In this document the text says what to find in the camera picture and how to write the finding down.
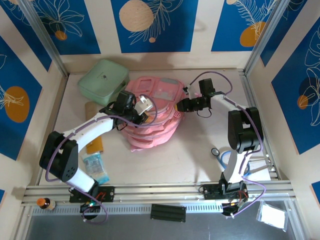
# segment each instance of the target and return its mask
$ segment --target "cable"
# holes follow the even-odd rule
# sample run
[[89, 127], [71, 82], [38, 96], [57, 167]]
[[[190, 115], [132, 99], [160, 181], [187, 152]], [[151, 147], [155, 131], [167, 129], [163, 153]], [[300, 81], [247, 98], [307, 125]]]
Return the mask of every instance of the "cable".
[[199, 115], [199, 113], [198, 113], [199, 110], [196, 111], [196, 114], [197, 114], [200, 118], [208, 119], [208, 118], [210, 118], [210, 117], [212, 116], [212, 112], [210, 111], [210, 108], [208, 108], [208, 111], [209, 111], [209, 113], [210, 113], [209, 116], [201, 116], [201, 115]]
[[251, 151], [251, 152], [247, 152], [244, 157], [243, 157], [243, 160], [241, 162], [241, 165], [240, 165], [240, 169], [239, 169], [239, 174], [242, 172], [242, 168], [244, 167], [244, 163], [246, 161], [246, 158], [249, 156], [249, 155], [252, 155], [252, 154], [256, 154], [256, 153], [260, 153], [262, 152], [262, 149], [263, 149], [263, 142], [262, 142], [262, 139], [261, 139], [261, 136], [259, 134], [259, 131], [257, 129], [257, 126], [255, 125], [254, 121], [252, 120], [251, 116], [249, 115], [249, 113], [240, 105], [238, 105], [237, 103], [235, 103], [234, 101], [230, 100], [229, 98], [227, 98], [226, 95], [223, 96], [224, 97], [224, 100], [226, 100], [228, 103], [234, 105], [236, 108], [239, 108], [241, 111], [244, 112], [244, 114], [246, 115], [246, 117], [248, 118], [249, 122], [251, 123], [252, 127], [253, 127], [253, 130], [259, 140], [259, 144], [260, 144], [260, 149], [259, 150], [255, 150], [255, 151]]
[[245, 191], [240, 190], [239, 192], [243, 193], [247, 199], [249, 198], [248, 194]]
[[[148, 95], [145, 95], [145, 94], [141, 94], [141, 96], [144, 96], [144, 97], [150, 99], [150, 101], [152, 102], [152, 104], [153, 104], [153, 106], [154, 106], [154, 108], [155, 108], [155, 116], [154, 116], [154, 119], [152, 120], [152, 122], [150, 122], [150, 123], [148, 123], [148, 124], [146, 125], [146, 126], [148, 126], [148, 125], [153, 124], [154, 121], [156, 120], [156, 118], [157, 118], [157, 116], [158, 116], [158, 108], [157, 108], [157, 105], [155, 104], [155, 102], [151, 99], [151, 97], [149, 97]], [[58, 151], [61, 149], [62, 145], [63, 145], [68, 139], [70, 139], [71, 137], [75, 136], [78, 132], [80, 132], [81, 130], [87, 128], [87, 127], [90, 126], [91, 124], [94, 124], [94, 123], [96, 123], [96, 122], [98, 122], [98, 121], [101, 121], [101, 120], [104, 120], [104, 119], [109, 119], [109, 118], [120, 119], [120, 120], [124, 121], [125, 123], [127, 123], [127, 124], [130, 125], [130, 126], [134, 126], [134, 127], [138, 127], [138, 128], [140, 127], [140, 125], [135, 124], [135, 123], [133, 123], [133, 122], [130, 122], [130, 121], [126, 120], [125, 118], [123, 118], [123, 117], [121, 117], [121, 116], [117, 116], [117, 115], [101, 116], [101, 117], [98, 117], [97, 119], [93, 119], [93, 120], [87, 122], [86, 124], [78, 127], [74, 132], [72, 132], [72, 133], [70, 133], [68, 136], [66, 136], [66, 137], [59, 143], [59, 145], [56, 147], [56, 149], [54, 150], [54, 152], [53, 152], [53, 154], [52, 154], [52, 156], [51, 156], [51, 158], [50, 158], [50, 160], [49, 160], [49, 163], [48, 163], [48, 165], [47, 165], [47, 167], [46, 167], [45, 180], [46, 180], [47, 182], [54, 182], [54, 181], [58, 181], [58, 180], [59, 180], [59, 178], [49, 179], [49, 172], [50, 172], [50, 168], [51, 168], [51, 166], [52, 166], [52, 163], [54, 162], [54, 159], [55, 159]], [[98, 200], [95, 199], [93, 196], [89, 195], [88, 193], [80, 190], [80, 189], [77, 188], [76, 186], [73, 186], [72, 184], [67, 183], [67, 182], [66, 182], [66, 184], [68, 184], [71, 188], [74, 188], [75, 190], [77, 190], [77, 191], [80, 192], [81, 194], [87, 196], [87, 197], [90, 198], [91, 200], [95, 201], [95, 202], [105, 211], [105, 219], [104, 219], [103, 221], [100, 221], [100, 222], [88, 222], [88, 223], [98, 225], [98, 224], [103, 224], [103, 223], [105, 223], [105, 222], [108, 220], [108, 212], [107, 212], [107, 209], [106, 209], [106, 207], [105, 207], [100, 201], [98, 201]], [[84, 218], [84, 219], [85, 219], [85, 212], [86, 212], [86, 211], [84, 211], [84, 212], [82, 213], [82, 218]]]
[[247, 181], [247, 182], [249, 182], [249, 183], [252, 183], [252, 184], [255, 184], [255, 185], [258, 185], [258, 186], [262, 187], [262, 188], [263, 188], [263, 191], [262, 191], [262, 193], [261, 193], [255, 200], [253, 200], [252, 202], [250, 202], [250, 203], [249, 203], [247, 206], [245, 206], [243, 209], [241, 209], [241, 210], [238, 211], [237, 213], [233, 214], [232, 216], [227, 216], [227, 218], [234, 218], [234, 217], [237, 216], [238, 214], [242, 213], [244, 210], [246, 210], [247, 208], [249, 208], [250, 206], [252, 206], [255, 202], [257, 202], [257, 201], [263, 196], [263, 194], [265, 194], [266, 191], [267, 191], [266, 186], [263, 185], [263, 184], [261, 184], [261, 183], [259, 183], [259, 182], [251, 181], [251, 180], [249, 180], [249, 179], [247, 179], [247, 178], [244, 178], [244, 177], [242, 177], [242, 179], [243, 179], [244, 181]]
[[217, 71], [204, 71], [203, 73], [199, 74], [199, 75], [198, 75], [191, 83], [189, 83], [186, 87], [188, 88], [188, 86], [191, 86], [199, 77], [201, 77], [201, 76], [204, 75], [204, 74], [217, 74], [217, 75], [223, 77], [223, 78], [229, 83], [229, 85], [230, 85], [230, 90], [229, 90], [225, 95], [231, 93], [232, 90], [234, 89], [234, 87], [233, 87], [231, 81], [229, 80], [229, 78], [227, 78], [225, 75], [223, 75], [222, 73], [217, 72]]
[[[93, 225], [101, 225], [101, 224], [104, 224], [107, 220], [108, 220], [108, 211], [107, 211], [107, 208], [102, 204], [102, 202], [98, 201], [97, 199], [95, 199], [93, 196], [91, 196], [90, 194], [86, 193], [85, 191], [82, 191], [81, 189], [77, 188], [76, 186], [73, 186], [72, 184], [70, 183], [67, 183], [70, 187], [74, 188], [75, 190], [77, 190], [79, 193], [85, 195], [86, 197], [90, 198], [91, 200], [95, 201], [102, 209], [103, 211], [105, 212], [105, 218], [103, 221], [98, 221], [98, 222], [93, 222], [93, 221], [88, 221], [89, 224], [93, 224]], [[90, 208], [87, 208], [86, 210], [83, 211], [82, 213], [82, 218], [83, 218], [83, 221], [86, 222], [87, 219], [85, 218], [85, 213], [89, 210]]]

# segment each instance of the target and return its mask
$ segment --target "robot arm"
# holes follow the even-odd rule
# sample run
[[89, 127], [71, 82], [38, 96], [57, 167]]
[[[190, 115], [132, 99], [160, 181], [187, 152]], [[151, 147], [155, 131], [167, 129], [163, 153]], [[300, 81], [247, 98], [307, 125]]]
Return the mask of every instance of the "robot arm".
[[[252, 155], [251, 152], [258, 149], [260, 142], [245, 113], [232, 104], [223, 92], [217, 92], [211, 79], [199, 81], [199, 87], [202, 96], [181, 100], [177, 104], [177, 109], [181, 112], [194, 112], [209, 108], [222, 113], [228, 118], [228, 142], [232, 151], [227, 168], [221, 174], [219, 186], [215, 187], [215, 190], [218, 189], [220, 195], [215, 195], [212, 198], [219, 199], [221, 196], [227, 196], [246, 187], [243, 183], [245, 169]], [[241, 106], [241, 108], [248, 112], [263, 140], [258, 109], [244, 106]]]
[[148, 118], [144, 112], [151, 109], [153, 103], [143, 96], [140, 96], [139, 102], [136, 101], [134, 94], [121, 91], [112, 108], [107, 106], [101, 109], [77, 128], [63, 133], [50, 133], [39, 162], [40, 167], [47, 169], [51, 162], [51, 174], [85, 193], [91, 192], [98, 183], [78, 168], [79, 152], [98, 136], [125, 123], [123, 120], [135, 125], [144, 123]]

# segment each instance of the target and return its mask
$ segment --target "white table surface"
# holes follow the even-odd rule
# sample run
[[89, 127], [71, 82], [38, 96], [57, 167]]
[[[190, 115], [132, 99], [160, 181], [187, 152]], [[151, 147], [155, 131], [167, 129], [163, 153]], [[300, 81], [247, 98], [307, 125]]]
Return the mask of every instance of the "white table surface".
[[[131, 71], [129, 76], [131, 80], [140, 76], [166, 77], [179, 79], [187, 84], [202, 72], [204, 70]], [[239, 72], [237, 70], [220, 72], [226, 75], [233, 84], [233, 92], [229, 94], [229, 97], [238, 104], [247, 106], [248, 103]], [[76, 128], [86, 120], [85, 103], [90, 100], [81, 95], [77, 86], [82, 76], [82, 74], [71, 74], [69, 76], [55, 125], [55, 130], [58, 132]], [[230, 88], [229, 84], [219, 75], [208, 73], [203, 75], [200, 80], [206, 78], [212, 78], [216, 91], [227, 92]], [[199, 89], [198, 83], [194, 85], [196, 89]], [[208, 112], [204, 110], [200, 114], [206, 116]], [[102, 135], [104, 152], [101, 157], [110, 177], [108, 183], [217, 182], [223, 168], [211, 154], [211, 148], [216, 147], [220, 149], [221, 153], [231, 149], [228, 144], [227, 129], [227, 118], [219, 112], [212, 112], [210, 118], [198, 117], [196, 113], [186, 113], [185, 119], [168, 142], [135, 152], [130, 151], [129, 143], [120, 132], [115, 129], [107, 132]], [[84, 154], [85, 151], [84, 148], [79, 156]], [[250, 163], [251, 169], [264, 165], [266, 165], [264, 159]], [[81, 157], [79, 157], [79, 167], [85, 171]], [[270, 180], [268, 169], [253, 173], [249, 176], [249, 179]], [[40, 185], [50, 184], [55, 185], [57, 182], [46, 182], [45, 171], [43, 171]]]

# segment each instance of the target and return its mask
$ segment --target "plastic packet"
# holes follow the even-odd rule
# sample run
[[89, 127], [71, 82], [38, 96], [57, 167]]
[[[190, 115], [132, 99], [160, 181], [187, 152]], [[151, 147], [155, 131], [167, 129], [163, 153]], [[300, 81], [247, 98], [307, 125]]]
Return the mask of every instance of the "plastic packet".
[[82, 160], [85, 165], [86, 173], [95, 179], [99, 184], [108, 182], [109, 176], [104, 169], [104, 163], [101, 159], [100, 153], [82, 155]]
[[259, 222], [282, 229], [285, 232], [287, 231], [288, 218], [288, 213], [285, 210], [266, 204], [263, 200], [260, 202], [256, 215]]

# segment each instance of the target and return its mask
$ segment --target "pink bag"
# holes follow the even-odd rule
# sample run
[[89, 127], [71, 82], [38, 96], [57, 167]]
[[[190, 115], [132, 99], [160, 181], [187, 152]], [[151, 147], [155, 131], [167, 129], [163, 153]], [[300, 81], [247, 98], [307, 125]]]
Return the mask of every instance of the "pink bag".
[[175, 109], [176, 104], [186, 97], [183, 87], [178, 80], [154, 76], [142, 76], [128, 83], [126, 91], [134, 93], [137, 101], [141, 94], [150, 96], [158, 111], [152, 125], [143, 127], [154, 119], [154, 107], [146, 112], [149, 118], [142, 127], [127, 126], [121, 131], [131, 144], [132, 152], [155, 147], [171, 138], [184, 116]]

